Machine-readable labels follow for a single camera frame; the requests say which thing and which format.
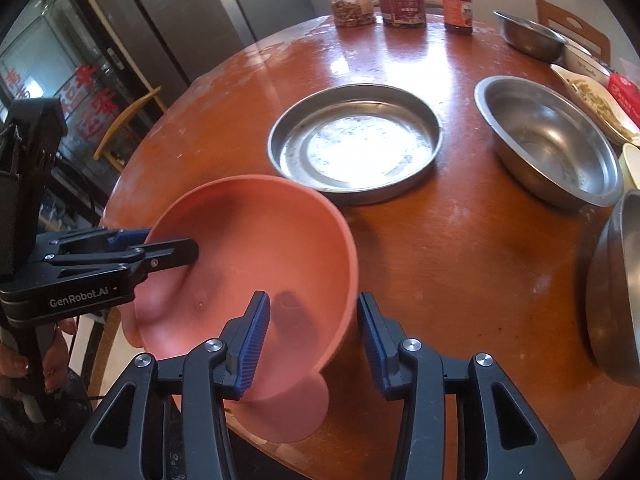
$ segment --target table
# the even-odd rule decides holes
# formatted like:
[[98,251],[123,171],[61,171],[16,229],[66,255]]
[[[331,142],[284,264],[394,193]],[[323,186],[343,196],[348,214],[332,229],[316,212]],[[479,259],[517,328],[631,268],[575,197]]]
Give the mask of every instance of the table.
[[[342,210],[358,248],[360,290],[373,292],[386,316],[441,354],[492,354],[577,479],[593,480],[640,415],[640,389],[598,370],[584,324],[586,272],[610,211],[556,210],[500,164],[474,104],[476,83],[507,74],[558,91],[562,84],[492,27],[474,27],[470,37],[446,34],[441,18],[430,16],[428,30],[381,23],[336,30],[330,18],[318,18],[239,52],[194,82],[148,134],[104,222],[150,226],[200,184],[275,174],[266,154],[270,127],[312,92],[361,82],[414,92],[439,115],[444,146],[433,173],[408,193]],[[254,444],[314,480],[388,479],[401,403],[385,402],[373,388],[354,330],[324,376],[330,408],[313,436]],[[446,478],[454,478],[450,402],[447,414]]]

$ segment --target jar label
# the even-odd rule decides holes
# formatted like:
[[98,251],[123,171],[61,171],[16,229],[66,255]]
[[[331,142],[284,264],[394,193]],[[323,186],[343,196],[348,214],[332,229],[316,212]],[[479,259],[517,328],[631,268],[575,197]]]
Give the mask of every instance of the jar label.
[[363,14],[373,13],[373,2],[371,0],[358,0],[358,3]]
[[471,2],[442,0],[444,22],[455,27],[472,27],[474,14]]
[[380,0],[380,12],[386,22],[426,23],[424,0]]

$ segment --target round metal tray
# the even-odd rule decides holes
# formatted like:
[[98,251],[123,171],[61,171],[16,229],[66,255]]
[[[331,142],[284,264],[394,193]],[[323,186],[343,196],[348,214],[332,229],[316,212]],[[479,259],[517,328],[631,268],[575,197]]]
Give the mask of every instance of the round metal tray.
[[271,129],[267,150],[282,176],[355,205],[407,190],[441,146],[438,118],[420,98],[391,86],[352,84],[294,104]]

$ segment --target chair backrest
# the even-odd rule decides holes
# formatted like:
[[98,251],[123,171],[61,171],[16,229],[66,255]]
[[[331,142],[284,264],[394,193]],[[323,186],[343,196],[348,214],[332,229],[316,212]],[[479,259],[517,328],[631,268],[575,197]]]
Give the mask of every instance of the chair backrest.
[[111,126],[108,127],[107,131],[102,137],[102,140],[100,141],[100,144],[96,148],[94,153],[94,160],[98,160],[101,156],[103,156],[106,160],[108,160],[111,163],[111,165],[116,170],[118,171],[124,170],[124,166],[113,155],[111,155],[110,152],[106,150],[107,143],[111,140],[111,137],[113,137],[117,131],[119,131],[121,128],[129,124],[129,121],[132,120],[132,118],[135,117],[135,115],[140,110],[142,110],[142,108],[145,107],[145,105],[149,101],[151,101],[151,99],[156,100],[156,102],[158,103],[158,106],[162,110],[162,113],[164,113],[166,111],[166,106],[164,106],[164,103],[158,97],[158,94],[160,93],[161,90],[162,90],[161,86],[154,88],[151,92],[143,95],[140,99],[138,99],[137,101],[134,101],[132,104],[127,106],[127,108],[125,108],[125,110],[119,116],[116,117],[116,120],[113,121],[113,123],[111,123]]
[[[536,0],[536,8],[538,9],[538,22],[541,25],[545,25],[545,27],[552,28],[560,33],[562,33],[562,30],[558,30],[557,27],[554,27],[554,23],[562,25],[562,27],[570,30],[578,36],[578,38],[572,38],[572,40],[580,43],[595,57],[599,57],[605,63],[611,63],[611,42],[605,34],[593,27],[593,25],[585,22],[582,18],[576,16],[572,12],[563,9],[562,7],[555,6],[554,4],[550,4],[545,0]],[[593,43],[600,49],[600,52],[594,52],[593,47],[589,43],[580,41],[580,39],[585,39],[590,43]]]

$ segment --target red package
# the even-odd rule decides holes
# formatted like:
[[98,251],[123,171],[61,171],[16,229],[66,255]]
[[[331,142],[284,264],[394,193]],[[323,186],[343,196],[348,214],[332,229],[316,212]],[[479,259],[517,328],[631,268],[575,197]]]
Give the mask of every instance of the red package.
[[640,128],[640,89],[638,86],[620,74],[611,74],[607,90],[629,118]]

